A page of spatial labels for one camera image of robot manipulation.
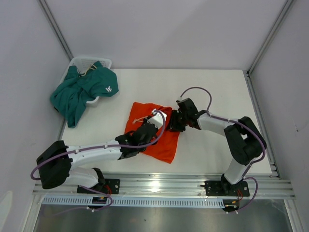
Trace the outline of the orange shorts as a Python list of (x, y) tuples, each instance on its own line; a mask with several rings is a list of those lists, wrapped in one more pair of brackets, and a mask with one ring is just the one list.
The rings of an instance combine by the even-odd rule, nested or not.
[[(160, 110), (167, 115), (166, 124), (168, 124), (172, 114), (171, 107), (154, 103), (134, 102), (126, 123), (125, 133), (135, 131), (141, 126), (144, 117), (149, 116), (154, 109)], [(165, 130), (157, 144), (147, 147), (143, 154), (171, 164), (176, 154), (179, 135), (179, 132)]]

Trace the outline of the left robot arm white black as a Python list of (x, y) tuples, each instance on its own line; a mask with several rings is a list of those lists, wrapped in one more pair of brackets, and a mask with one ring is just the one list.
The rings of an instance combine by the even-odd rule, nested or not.
[(98, 145), (69, 146), (59, 140), (51, 144), (37, 159), (36, 171), (43, 189), (54, 189), (65, 183), (84, 186), (93, 193), (104, 190), (105, 180), (98, 168), (83, 165), (103, 160), (123, 160), (136, 156), (162, 136), (166, 121), (159, 115), (144, 119), (136, 130)]

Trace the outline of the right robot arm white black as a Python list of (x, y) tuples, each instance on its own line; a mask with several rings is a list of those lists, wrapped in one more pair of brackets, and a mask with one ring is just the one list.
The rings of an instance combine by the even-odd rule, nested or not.
[(267, 144), (261, 133), (247, 116), (232, 120), (211, 114), (209, 110), (199, 111), (190, 98), (176, 103), (178, 109), (172, 111), (169, 131), (183, 132), (189, 126), (226, 138), (232, 161), (221, 176), (220, 188), (224, 195), (233, 194), (251, 166), (266, 156)]

